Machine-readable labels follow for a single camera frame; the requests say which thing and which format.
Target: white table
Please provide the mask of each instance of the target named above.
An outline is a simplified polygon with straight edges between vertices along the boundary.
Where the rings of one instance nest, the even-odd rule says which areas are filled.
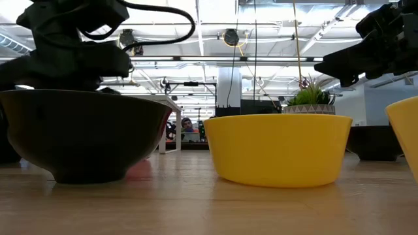
[[[159,141],[158,150],[162,154],[172,153],[174,151],[181,150],[182,148],[182,109],[168,96],[165,95],[133,95],[135,98],[148,99],[150,101],[160,102],[168,107],[172,108],[172,111],[176,113],[176,149],[167,151],[166,150],[166,132],[164,127],[163,137]]]

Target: ceiling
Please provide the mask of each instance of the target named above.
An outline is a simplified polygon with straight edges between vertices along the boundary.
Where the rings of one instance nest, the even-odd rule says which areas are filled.
[[[164,46],[147,46],[144,56],[188,55],[188,56],[255,56],[257,57],[294,57],[297,56],[294,12],[292,1],[256,0],[130,0],[132,3],[161,5],[180,8],[190,13],[198,22],[197,30],[187,41]],[[379,8],[387,1],[370,0],[362,5],[350,5],[342,0],[300,0],[296,3],[299,37],[299,50],[302,57],[323,57],[352,46],[360,41],[355,30],[356,24],[370,11]],[[7,35],[16,42],[35,49],[30,30],[15,24],[17,17],[31,4],[29,0],[0,0],[0,35]],[[130,18],[109,38],[115,40],[123,29],[133,29],[137,40],[165,40],[181,37],[189,31],[188,21],[177,15],[146,12],[129,9]],[[257,38],[255,35],[257,19]],[[242,47],[235,50],[222,40],[222,34],[228,28],[237,28]],[[1,57],[15,57],[21,54],[0,46]],[[139,67],[149,62],[137,63]],[[169,81],[216,82],[219,63],[160,63],[162,69],[137,69],[132,78],[134,86],[117,86],[122,80],[105,78],[106,84],[112,85],[124,93],[158,93],[159,82],[166,77]],[[243,79],[253,78],[253,66],[241,66]],[[314,71],[312,65],[302,67],[303,76],[329,78]],[[298,89],[297,64],[274,66],[271,63],[257,64],[257,77],[264,80],[263,88],[267,93],[294,93]],[[210,92],[204,87],[179,87],[181,93],[208,93],[206,97],[184,97],[179,103],[214,103]],[[263,91],[256,87],[258,93]]]

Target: black bowl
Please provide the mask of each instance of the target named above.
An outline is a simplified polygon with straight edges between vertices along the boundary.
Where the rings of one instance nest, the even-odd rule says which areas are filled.
[[[365,161],[396,161],[404,154],[391,126],[352,127],[347,149]]]
[[[24,159],[58,183],[120,180],[158,145],[171,108],[96,92],[0,93],[8,139]]]

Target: wall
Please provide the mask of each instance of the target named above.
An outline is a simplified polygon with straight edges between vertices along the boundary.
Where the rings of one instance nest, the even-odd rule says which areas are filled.
[[[388,105],[403,99],[418,96],[418,87],[405,86],[403,80],[393,85],[398,86],[366,88],[364,90],[367,125],[388,125],[389,119],[385,113]]]
[[[336,114],[351,117],[352,126],[367,125],[364,84],[355,86],[355,91],[345,91],[342,95],[334,103]]]

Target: bowl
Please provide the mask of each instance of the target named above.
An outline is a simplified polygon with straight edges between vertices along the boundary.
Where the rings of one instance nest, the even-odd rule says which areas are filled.
[[[418,97],[391,104],[386,107],[386,113],[415,181],[418,182]]]
[[[326,114],[263,114],[216,117],[204,128],[222,178],[266,187],[313,187],[338,177],[351,121]]]
[[[172,111],[133,97],[42,89],[1,92],[0,103],[13,148],[58,183],[122,179],[157,147]]]
[[[396,161],[404,154],[390,126],[352,127],[347,149],[364,161]]]

